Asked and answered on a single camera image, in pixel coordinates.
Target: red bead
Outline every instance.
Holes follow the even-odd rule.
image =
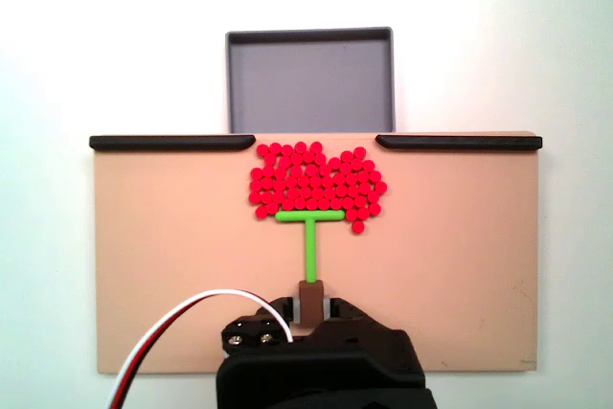
[[[366,149],[364,149],[364,148],[355,148],[353,150],[353,155],[355,155],[356,158],[359,158],[360,160],[363,160],[364,157],[366,156]]]
[[[306,205],[307,202],[301,196],[294,200],[294,208],[296,208],[297,210],[303,210]]]
[[[261,196],[259,193],[251,192],[249,194],[249,203],[251,203],[252,205],[257,205],[260,202],[261,202]]]
[[[360,220],[366,220],[371,216],[371,214],[368,212],[368,208],[360,208],[359,210],[357,210],[357,218]]]
[[[362,232],[364,232],[364,222],[362,222],[361,220],[357,220],[352,224],[352,230],[356,234],[361,234]]]
[[[268,148],[268,146],[266,144],[260,144],[257,148],[256,148],[256,153],[260,156],[260,157],[265,157],[266,155],[268,155],[268,152],[270,151],[270,149]]]
[[[370,201],[371,203],[376,203],[377,201],[379,201],[379,194],[377,192],[369,192],[368,201]]]
[[[258,179],[261,179],[263,173],[261,172],[261,168],[253,168],[251,170],[251,178],[254,181],[257,181]]]
[[[287,189],[287,198],[289,198],[290,200],[295,200],[299,196],[300,192],[298,192],[298,189]]]
[[[325,176],[324,179],[322,179],[322,185],[326,188],[329,189],[330,187],[334,186],[334,179],[332,179],[329,176]]]
[[[329,201],[329,206],[333,209],[333,210],[340,210],[341,207],[343,206],[343,202],[341,201],[340,198],[333,198],[332,200]]]
[[[383,181],[379,181],[376,183],[375,185],[375,191],[379,194],[379,195],[383,195],[384,193],[387,192],[387,184],[384,183]]]
[[[313,176],[310,178],[310,181],[308,181],[308,184],[313,189],[320,187],[322,185],[322,178],[319,176]]]
[[[378,203],[373,203],[368,207],[368,211],[371,213],[371,216],[378,216],[381,213],[381,205]]]
[[[332,179],[334,179],[334,184],[336,184],[337,186],[342,186],[343,184],[345,184],[345,174],[338,172],[336,173]]]
[[[298,141],[295,148],[298,153],[305,153],[307,151],[307,145],[302,141]]]
[[[287,171],[284,170],[283,168],[277,168],[275,170],[275,177],[279,180],[285,179],[286,175],[287,175]]]
[[[372,189],[371,189],[371,185],[368,182],[364,182],[360,184],[359,190],[360,190],[360,193],[362,193],[363,195],[368,195]]]
[[[289,167],[291,167],[291,159],[289,157],[281,157],[281,160],[279,160],[279,166],[284,170],[289,169]]]
[[[256,208],[256,217],[258,219],[264,219],[267,216],[268,216],[268,212],[266,211],[265,206],[261,205],[258,208]]]
[[[302,165],[303,163],[303,156],[300,153],[294,153],[291,156],[291,163],[292,165]]]
[[[266,165],[262,170],[261,173],[266,176],[266,177],[272,177],[275,175],[275,169],[273,167],[271,167],[270,165]]]
[[[291,154],[294,153],[294,148],[290,146],[289,144],[286,144],[281,148],[281,153],[285,157],[291,157]]]
[[[321,200],[324,197],[324,190],[320,188],[313,189],[311,196],[316,200]]]
[[[272,201],[277,203],[278,205],[281,205],[285,200],[285,194],[283,192],[275,192],[272,195]]]
[[[313,144],[310,145],[310,151],[313,153],[321,153],[323,149],[324,147],[319,141],[315,141]]]
[[[279,205],[277,203],[268,203],[266,205],[266,211],[270,214],[270,215],[274,215],[279,211]]]
[[[369,176],[368,172],[362,170],[361,172],[357,174],[357,180],[359,182],[368,182],[368,176]]]
[[[357,211],[353,208],[351,208],[350,210],[347,210],[345,212],[345,219],[348,220],[349,222],[353,222],[354,220],[357,219]]]
[[[341,160],[343,163],[350,163],[350,161],[353,160],[353,154],[348,150],[345,150],[343,153],[341,153]]]
[[[317,174],[319,172],[319,169],[315,166],[315,165],[308,165],[305,168],[305,173],[308,176],[314,176],[315,174]]]
[[[353,199],[349,198],[348,196],[343,198],[343,208],[345,208],[346,210],[350,210],[351,208],[353,208]]]
[[[336,196],[338,196],[339,198],[347,196],[347,187],[345,187],[345,186],[338,186],[336,188]]]
[[[329,159],[328,164],[332,170],[336,171],[341,168],[341,159],[338,157],[332,157]]]
[[[309,211],[315,211],[317,209],[317,200],[315,198],[310,198],[306,201],[306,208]]]
[[[325,189],[324,190],[324,197],[326,198],[326,200],[333,200],[336,197],[336,192],[332,188]]]
[[[366,199],[364,195],[358,195],[353,201],[353,204],[358,208],[362,208],[366,206],[367,203],[368,203],[368,200]]]
[[[362,169],[366,171],[372,171],[375,169],[375,162],[373,160],[364,160],[362,162]]]
[[[270,145],[270,153],[272,153],[273,155],[279,155],[281,153],[281,144],[272,143]]]
[[[315,163],[317,165],[319,165],[320,167],[322,165],[326,164],[326,155],[324,155],[323,153],[318,153],[317,155],[315,155]]]
[[[303,154],[303,163],[313,163],[313,160],[315,160],[315,154],[313,152],[311,152],[310,150],[307,150],[304,154]]]
[[[330,168],[329,165],[322,165],[321,167],[319,167],[319,173],[322,176],[329,176],[331,172],[332,172],[332,168]]]
[[[348,174],[348,175],[345,177],[345,183],[346,183],[348,186],[352,186],[352,185],[354,185],[355,183],[357,183],[357,175],[355,175],[355,174],[353,174],[353,173]]]
[[[379,182],[381,180],[381,173],[379,171],[373,171],[371,172],[369,179],[371,182]]]
[[[267,189],[267,190],[272,189],[274,185],[275,183],[269,177],[264,177],[263,180],[261,181],[261,187],[263,189]]]
[[[300,187],[308,187],[308,176],[299,176],[298,177],[298,185]]]
[[[360,171],[362,169],[362,161],[359,158],[354,158],[352,160],[352,170]]]

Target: white wire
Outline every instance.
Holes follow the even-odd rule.
[[[141,337],[141,340],[138,341],[136,346],[132,349],[132,352],[130,352],[130,354],[127,356],[127,358],[125,359],[124,366],[122,366],[119,373],[117,374],[117,378],[115,379],[115,384],[113,385],[113,389],[111,390],[111,394],[108,399],[108,403],[106,404],[106,407],[108,407],[109,409],[111,408],[111,404],[113,402],[115,394],[119,390],[122,380],[124,379],[125,372],[129,368],[130,363],[134,359],[134,356],[136,356],[139,350],[143,347],[143,345],[145,345],[145,343],[148,341],[151,335],[153,335],[153,333],[155,333],[162,325],[164,325],[169,320],[169,318],[171,318],[171,316],[173,316],[177,311],[181,310],[185,306],[193,302],[201,301],[202,299],[206,299],[207,297],[218,296],[220,294],[230,294],[233,296],[246,297],[247,299],[251,299],[252,301],[260,304],[260,306],[268,310],[268,313],[270,313],[275,318],[275,320],[279,322],[281,327],[284,329],[285,336],[287,337],[287,342],[294,341],[294,337],[291,335],[291,330],[289,329],[289,325],[285,322],[284,318],[279,314],[277,310],[275,310],[275,308],[273,308],[270,304],[268,304],[266,301],[262,300],[258,296],[250,292],[247,292],[247,291],[241,291],[240,289],[210,289],[208,291],[201,292],[191,297],[187,301],[179,304],[175,308],[173,308],[166,315],[160,318],[160,320],[155,325],[153,325],[153,327],[150,330],[148,330],[147,333],[143,337]]]

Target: brown block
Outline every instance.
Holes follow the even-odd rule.
[[[300,326],[314,328],[324,321],[324,282],[301,281],[298,283],[300,297]]]

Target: red bead cluster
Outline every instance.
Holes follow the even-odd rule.
[[[260,144],[256,152],[264,166],[251,170],[249,202],[258,206],[258,219],[279,210],[344,210],[353,231],[361,234],[364,221],[381,213],[378,201],[387,184],[375,162],[365,160],[364,148],[330,159],[319,142]]]

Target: gray tray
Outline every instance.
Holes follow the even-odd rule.
[[[390,28],[230,32],[233,133],[390,132]]]

